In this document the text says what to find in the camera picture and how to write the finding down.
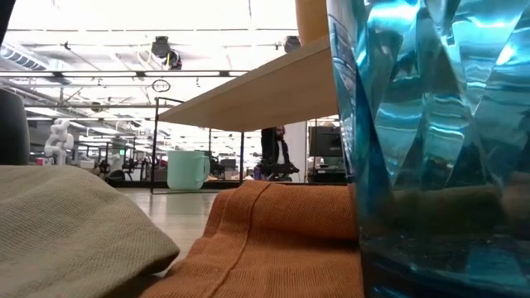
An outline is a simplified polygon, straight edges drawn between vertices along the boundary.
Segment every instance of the monitor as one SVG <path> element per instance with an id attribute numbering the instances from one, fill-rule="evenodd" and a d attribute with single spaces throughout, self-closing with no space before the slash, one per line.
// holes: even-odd
<path id="1" fill-rule="evenodd" d="M 309 127 L 309 140 L 310 156 L 342 156 L 340 127 Z"/>
<path id="2" fill-rule="evenodd" d="M 236 160 L 235 159 L 224 159 L 221 160 L 220 165 L 224 166 L 225 169 L 236 169 Z"/>

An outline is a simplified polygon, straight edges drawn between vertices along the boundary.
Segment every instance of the black metal frame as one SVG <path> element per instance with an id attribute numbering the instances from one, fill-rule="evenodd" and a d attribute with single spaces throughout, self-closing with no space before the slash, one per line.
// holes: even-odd
<path id="1" fill-rule="evenodd" d="M 159 120 L 159 115 L 158 115 L 158 109 L 160 108 L 160 101 L 161 100 L 169 100 L 169 101 L 172 101 L 172 102 L 176 102 L 176 103 L 184 103 L 182 100 L 179 100 L 179 99 L 169 99 L 169 98 L 166 98 L 166 97 L 155 97 L 155 131 L 153 133 L 153 137 L 152 137 L 152 154 L 151 154 L 151 160 L 152 160 L 152 165 L 151 165 L 151 177 L 150 177 L 150 184 L 149 184 L 149 192 L 151 193 L 151 195 L 167 195 L 167 194 L 189 194 L 189 193 L 205 193 L 205 192 L 208 192 L 208 191 L 204 191 L 204 190 L 197 190 L 197 191 L 189 191 L 189 190 L 185 190 L 185 191 L 165 191 L 165 192 L 158 192 L 156 193 L 154 190 L 155 190 L 155 166 L 154 166 L 154 163 L 155 163 L 155 160 L 156 160 L 156 157 L 157 157 L 157 134 L 158 134 L 158 120 Z M 210 152 L 210 157 L 211 157 L 211 129 L 209 130 L 209 152 Z M 244 132 L 241 132 L 241 149 L 240 149 L 240 156 L 239 156 L 239 184 L 241 185 L 243 183 L 243 170 L 244 170 L 244 165 L 243 165 L 243 154 L 244 154 L 244 143 L 245 143 L 245 133 Z"/>

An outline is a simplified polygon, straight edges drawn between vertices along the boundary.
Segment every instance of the wooden floor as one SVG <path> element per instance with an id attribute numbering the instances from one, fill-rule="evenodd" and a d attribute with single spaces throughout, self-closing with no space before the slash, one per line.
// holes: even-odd
<path id="1" fill-rule="evenodd" d="M 176 260 L 190 251 L 206 225 L 216 193 L 153 195 L 145 189 L 121 189 L 181 249 Z"/>

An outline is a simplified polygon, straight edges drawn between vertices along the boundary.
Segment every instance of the orange knit fabric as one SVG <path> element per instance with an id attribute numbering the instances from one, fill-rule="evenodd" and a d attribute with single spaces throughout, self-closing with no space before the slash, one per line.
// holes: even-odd
<path id="1" fill-rule="evenodd" d="M 351 205 L 344 186 L 221 192 L 203 237 L 142 297 L 363 297 Z"/>

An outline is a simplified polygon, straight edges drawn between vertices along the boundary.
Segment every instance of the fluorescent light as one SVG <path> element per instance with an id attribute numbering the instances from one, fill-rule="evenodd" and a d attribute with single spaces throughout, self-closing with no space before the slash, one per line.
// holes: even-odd
<path id="1" fill-rule="evenodd" d="M 138 139 L 137 139 L 137 140 L 136 140 L 136 143 L 137 143 L 137 144 L 151 145 L 151 144 L 152 144 L 152 141 L 149 141 L 149 140 L 146 140 L 146 139 L 144 139 L 144 140 L 138 140 Z"/>
<path id="2" fill-rule="evenodd" d="M 244 71 L 244 70 L 231 70 L 229 71 L 230 73 L 230 76 L 240 76 L 240 75 L 244 75 L 246 73 L 248 73 L 247 71 Z"/>
<path id="3" fill-rule="evenodd" d="M 27 121 L 50 121 L 51 118 L 29 117 Z"/>
<path id="4" fill-rule="evenodd" d="M 219 76 L 219 71 L 146 71 L 146 76 L 155 77 L 188 77 Z"/>
<path id="5" fill-rule="evenodd" d="M 135 148 L 136 151 L 141 151 L 141 152 L 149 152 L 150 149 L 147 148 L 147 147 L 136 147 Z"/>
<path id="6" fill-rule="evenodd" d="M 83 146 L 90 146 L 90 147 L 105 147 L 105 143 L 100 142 L 82 142 Z M 105 156 L 105 151 L 101 152 L 101 156 Z"/>
<path id="7" fill-rule="evenodd" d="M 51 71 L 0 71 L 3 78 L 50 78 L 53 77 Z"/>
<path id="8" fill-rule="evenodd" d="M 136 77 L 134 71 L 63 71 L 65 78 L 124 78 Z"/>
<path id="9" fill-rule="evenodd" d="M 85 143 L 85 142 L 94 142 L 94 143 L 102 142 L 103 143 L 103 142 L 111 142 L 112 140 L 109 139 L 109 138 L 100 138 L 100 139 L 98 139 L 98 138 L 80 138 L 79 141 L 83 142 L 83 143 Z"/>
<path id="10" fill-rule="evenodd" d="M 120 136 L 121 138 L 147 139 L 147 136 Z"/>
<path id="11" fill-rule="evenodd" d="M 175 148 L 173 146 L 157 146 L 158 150 L 162 150 L 162 151 L 170 151 L 170 150 L 175 150 Z"/>
<path id="12" fill-rule="evenodd" d="M 86 128 L 85 125 L 81 125 L 81 124 L 75 123 L 75 122 L 70 122 L 70 125 L 73 126 L 73 127 L 78 127 L 78 128 Z"/>
<path id="13" fill-rule="evenodd" d="M 62 120 L 76 120 L 76 121 L 98 121 L 99 118 L 60 118 Z"/>
<path id="14" fill-rule="evenodd" d="M 64 116 L 62 113 L 59 113 L 50 108 L 26 108 L 26 111 L 46 116 Z"/>
<path id="15" fill-rule="evenodd" d="M 119 134 L 120 132 L 112 128 L 106 127 L 91 127 L 90 129 L 95 130 L 96 132 L 107 133 L 107 134 Z"/>
<path id="16" fill-rule="evenodd" d="M 145 120 L 145 118 L 104 118 L 105 121 L 140 121 Z"/>

